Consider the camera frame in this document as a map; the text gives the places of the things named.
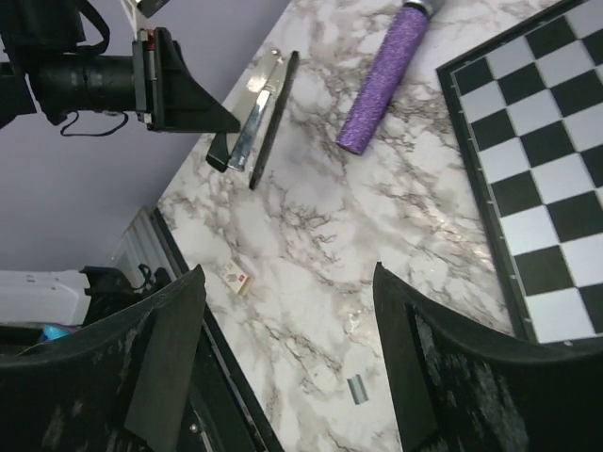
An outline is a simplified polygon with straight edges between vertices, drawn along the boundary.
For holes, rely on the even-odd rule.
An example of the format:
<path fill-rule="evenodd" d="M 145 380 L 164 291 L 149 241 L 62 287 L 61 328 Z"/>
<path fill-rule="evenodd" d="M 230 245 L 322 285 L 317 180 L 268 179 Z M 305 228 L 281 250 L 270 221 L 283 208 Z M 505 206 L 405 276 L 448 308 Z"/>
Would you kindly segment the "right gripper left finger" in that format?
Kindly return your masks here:
<path fill-rule="evenodd" d="M 2 450 L 175 450 L 204 285 L 195 267 L 78 332 L 2 356 Z"/>

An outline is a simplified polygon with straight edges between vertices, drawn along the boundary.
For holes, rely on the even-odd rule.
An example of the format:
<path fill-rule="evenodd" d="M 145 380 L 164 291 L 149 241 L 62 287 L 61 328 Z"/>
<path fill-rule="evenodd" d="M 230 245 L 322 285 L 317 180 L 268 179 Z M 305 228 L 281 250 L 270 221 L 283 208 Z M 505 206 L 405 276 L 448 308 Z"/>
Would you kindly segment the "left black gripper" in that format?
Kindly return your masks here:
<path fill-rule="evenodd" d="M 167 133 L 234 133 L 240 121 L 197 83 L 179 43 L 164 27 L 141 29 L 131 56 L 37 51 L 27 74 L 35 100 L 53 125 L 82 111 L 134 113 Z"/>

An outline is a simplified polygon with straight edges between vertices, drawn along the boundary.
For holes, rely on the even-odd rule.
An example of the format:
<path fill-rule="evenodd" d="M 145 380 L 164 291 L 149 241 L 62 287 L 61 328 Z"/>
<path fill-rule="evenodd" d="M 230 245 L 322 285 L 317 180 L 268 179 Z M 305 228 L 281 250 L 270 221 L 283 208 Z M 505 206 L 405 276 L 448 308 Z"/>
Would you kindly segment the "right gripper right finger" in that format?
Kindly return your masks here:
<path fill-rule="evenodd" d="M 602 350 L 516 339 L 376 265 L 373 301 L 406 451 L 598 451 Z"/>

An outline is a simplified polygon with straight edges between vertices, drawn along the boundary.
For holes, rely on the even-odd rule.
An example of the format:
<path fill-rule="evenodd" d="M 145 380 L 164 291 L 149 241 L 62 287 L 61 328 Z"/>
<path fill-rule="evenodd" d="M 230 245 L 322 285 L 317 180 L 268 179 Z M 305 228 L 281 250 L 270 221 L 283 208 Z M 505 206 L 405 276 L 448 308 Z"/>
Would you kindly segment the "grey black stapler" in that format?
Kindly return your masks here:
<path fill-rule="evenodd" d="M 249 189 L 256 189 L 268 163 L 299 61 L 297 51 L 284 55 L 278 49 L 266 52 L 258 60 L 232 109 L 233 115 L 241 123 L 241 129 L 235 133 L 217 133 L 214 136 L 206 154 L 206 162 L 211 167 L 221 173 L 227 170 L 243 172 L 246 169 L 266 108 L 273 104 L 249 180 Z"/>

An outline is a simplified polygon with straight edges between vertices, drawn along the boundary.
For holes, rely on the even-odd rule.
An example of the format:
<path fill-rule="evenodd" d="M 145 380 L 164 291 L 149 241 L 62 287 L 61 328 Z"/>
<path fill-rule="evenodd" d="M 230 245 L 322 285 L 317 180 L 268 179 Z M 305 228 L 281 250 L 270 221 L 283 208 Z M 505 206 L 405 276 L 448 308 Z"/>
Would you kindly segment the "small silver staple strip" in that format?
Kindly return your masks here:
<path fill-rule="evenodd" d="M 367 390 L 360 375 L 356 374 L 347 379 L 347 383 L 355 405 L 362 405 L 368 402 Z"/>

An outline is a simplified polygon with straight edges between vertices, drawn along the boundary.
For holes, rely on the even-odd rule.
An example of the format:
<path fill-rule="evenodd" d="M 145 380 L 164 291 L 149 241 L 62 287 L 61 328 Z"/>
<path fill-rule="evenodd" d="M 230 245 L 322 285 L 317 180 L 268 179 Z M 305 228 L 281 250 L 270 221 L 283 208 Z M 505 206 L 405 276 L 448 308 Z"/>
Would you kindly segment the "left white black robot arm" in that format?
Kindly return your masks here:
<path fill-rule="evenodd" d="M 4 1 L 1 123 L 41 111 L 66 136 L 70 114 L 134 113 L 148 130 L 234 133 L 239 120 L 189 72 L 165 27 L 141 25 L 162 1 L 127 1 L 129 56 L 109 56 L 110 29 L 89 1 Z"/>

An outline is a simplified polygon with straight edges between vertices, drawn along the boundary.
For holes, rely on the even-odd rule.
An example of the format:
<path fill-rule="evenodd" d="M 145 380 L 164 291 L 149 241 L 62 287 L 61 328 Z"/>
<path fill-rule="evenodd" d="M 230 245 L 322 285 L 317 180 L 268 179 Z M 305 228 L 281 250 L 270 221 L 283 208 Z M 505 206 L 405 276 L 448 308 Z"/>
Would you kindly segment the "purple glitter microphone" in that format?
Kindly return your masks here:
<path fill-rule="evenodd" d="M 406 1 L 394 15 L 336 144 L 356 155 L 367 149 L 441 1 Z"/>

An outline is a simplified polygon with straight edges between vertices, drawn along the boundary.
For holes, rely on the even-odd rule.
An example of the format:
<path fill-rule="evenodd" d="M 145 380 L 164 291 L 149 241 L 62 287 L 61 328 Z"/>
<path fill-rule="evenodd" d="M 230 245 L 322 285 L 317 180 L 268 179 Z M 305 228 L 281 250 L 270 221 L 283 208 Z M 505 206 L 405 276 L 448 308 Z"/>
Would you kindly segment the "black white chessboard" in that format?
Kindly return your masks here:
<path fill-rule="evenodd" d="M 441 66 L 516 334 L 602 338 L 602 5 L 561 1 Z"/>

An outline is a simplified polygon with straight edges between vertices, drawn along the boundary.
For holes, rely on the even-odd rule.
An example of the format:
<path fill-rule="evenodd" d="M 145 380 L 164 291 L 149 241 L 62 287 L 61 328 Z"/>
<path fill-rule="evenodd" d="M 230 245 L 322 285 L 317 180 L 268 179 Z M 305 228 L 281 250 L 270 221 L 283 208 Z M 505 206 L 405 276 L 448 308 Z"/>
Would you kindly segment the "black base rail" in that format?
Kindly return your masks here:
<path fill-rule="evenodd" d="M 152 295 L 188 271 L 155 208 L 143 207 L 105 266 L 84 269 L 90 282 L 90 324 Z M 270 451 L 282 446 L 211 310 L 204 311 L 179 451 Z"/>

